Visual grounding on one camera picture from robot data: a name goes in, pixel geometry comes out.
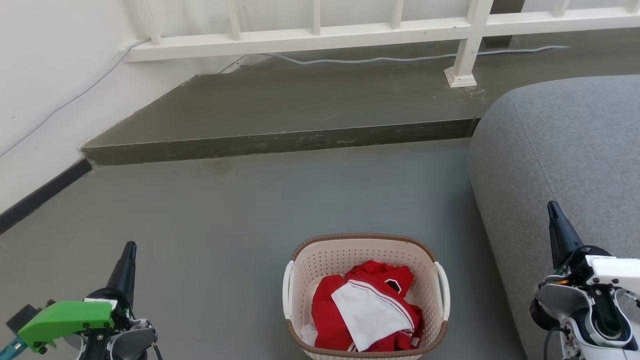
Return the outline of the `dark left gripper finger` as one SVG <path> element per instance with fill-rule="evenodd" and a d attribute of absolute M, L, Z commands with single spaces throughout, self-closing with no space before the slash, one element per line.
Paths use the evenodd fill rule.
<path fill-rule="evenodd" d="M 118 294 L 119 299 L 126 299 L 126 306 L 132 306 L 134 301 L 136 259 L 137 244 L 134 241 L 126 242 L 106 284 L 106 288 Z"/>

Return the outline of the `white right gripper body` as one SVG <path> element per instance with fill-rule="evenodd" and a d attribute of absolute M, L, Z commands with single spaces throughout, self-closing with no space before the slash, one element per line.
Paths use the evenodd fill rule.
<path fill-rule="evenodd" d="M 611 256 L 597 246 L 579 246 L 556 269 L 552 283 L 583 288 L 606 286 L 640 296 L 640 259 Z"/>

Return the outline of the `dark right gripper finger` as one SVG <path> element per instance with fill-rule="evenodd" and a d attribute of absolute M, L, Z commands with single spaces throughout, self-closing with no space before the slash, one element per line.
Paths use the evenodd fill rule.
<path fill-rule="evenodd" d="M 548 202 L 547 212 L 549 218 L 551 262 L 553 269 L 557 271 L 572 257 L 576 249 L 583 246 L 583 242 L 558 202 Z"/>

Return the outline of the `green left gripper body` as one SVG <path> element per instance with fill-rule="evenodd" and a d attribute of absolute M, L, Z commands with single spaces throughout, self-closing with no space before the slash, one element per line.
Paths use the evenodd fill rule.
<path fill-rule="evenodd" d="M 126 299 L 109 288 L 101 288 L 84 300 L 50 301 L 18 332 L 19 339 L 35 353 L 45 353 L 55 340 L 80 335 L 81 360 L 115 360 L 112 350 L 118 335 L 132 328 Z"/>

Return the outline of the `beige plastic laundry basket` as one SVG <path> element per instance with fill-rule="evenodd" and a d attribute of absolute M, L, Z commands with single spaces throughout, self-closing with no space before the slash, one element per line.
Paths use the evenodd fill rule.
<path fill-rule="evenodd" d="M 313 323 L 313 296 L 322 278 L 345 275 L 368 261 L 409 267 L 414 276 L 406 300 L 423 312 L 425 328 L 414 350 L 349 352 L 307 344 L 302 329 Z M 313 360 L 418 360 L 443 342 L 451 310 L 450 285 L 435 253 L 411 237 L 390 234 L 332 234 L 311 238 L 295 249 L 282 281 L 286 328 Z"/>

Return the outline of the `grey fabric sofa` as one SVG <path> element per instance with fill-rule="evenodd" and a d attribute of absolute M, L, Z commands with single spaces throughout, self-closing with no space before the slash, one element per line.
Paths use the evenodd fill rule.
<path fill-rule="evenodd" d="M 543 360 L 530 303 L 553 271 L 547 203 L 584 244 L 640 259 L 640 74 L 507 92 L 478 123 L 467 164 L 526 360 Z"/>

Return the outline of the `black baseboard strip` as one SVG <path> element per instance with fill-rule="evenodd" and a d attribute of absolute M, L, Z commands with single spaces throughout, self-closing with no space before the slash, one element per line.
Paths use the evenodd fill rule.
<path fill-rule="evenodd" d="M 32 214 L 35 210 L 38 210 L 46 202 L 57 196 L 60 192 L 64 191 L 67 187 L 71 186 L 80 178 L 86 176 L 91 172 L 93 166 L 87 160 L 83 158 L 76 162 L 66 171 L 63 171 L 58 176 L 50 180 L 48 183 L 39 187 L 18 203 L 5 210 L 0 214 L 0 235 L 7 232 L 7 230 L 20 223 L 27 216 Z"/>

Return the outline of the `white garment with red stripes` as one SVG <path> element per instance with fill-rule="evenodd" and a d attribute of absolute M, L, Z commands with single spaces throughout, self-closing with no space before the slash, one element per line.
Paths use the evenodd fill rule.
<path fill-rule="evenodd" d="M 348 280 L 331 298 L 359 352 L 397 332 L 413 333 L 416 328 L 416 321 L 400 301 L 366 282 Z"/>

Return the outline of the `grey concrete raised step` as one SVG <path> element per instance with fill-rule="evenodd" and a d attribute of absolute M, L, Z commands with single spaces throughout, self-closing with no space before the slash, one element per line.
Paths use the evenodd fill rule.
<path fill-rule="evenodd" d="M 470 137 L 526 85 L 640 75 L 640 28 L 516 35 L 451 88 L 457 41 L 291 52 L 195 76 L 82 146 L 94 167 Z"/>

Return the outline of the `white railing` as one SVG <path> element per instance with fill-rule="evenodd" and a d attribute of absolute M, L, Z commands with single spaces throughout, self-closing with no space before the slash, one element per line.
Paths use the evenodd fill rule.
<path fill-rule="evenodd" d="M 216 0 L 226 14 L 215 31 L 163 35 L 153 0 L 134 0 L 144 39 L 128 63 L 458 41 L 445 69 L 452 88 L 475 87 L 482 40 L 512 35 L 640 28 L 640 0 Z"/>

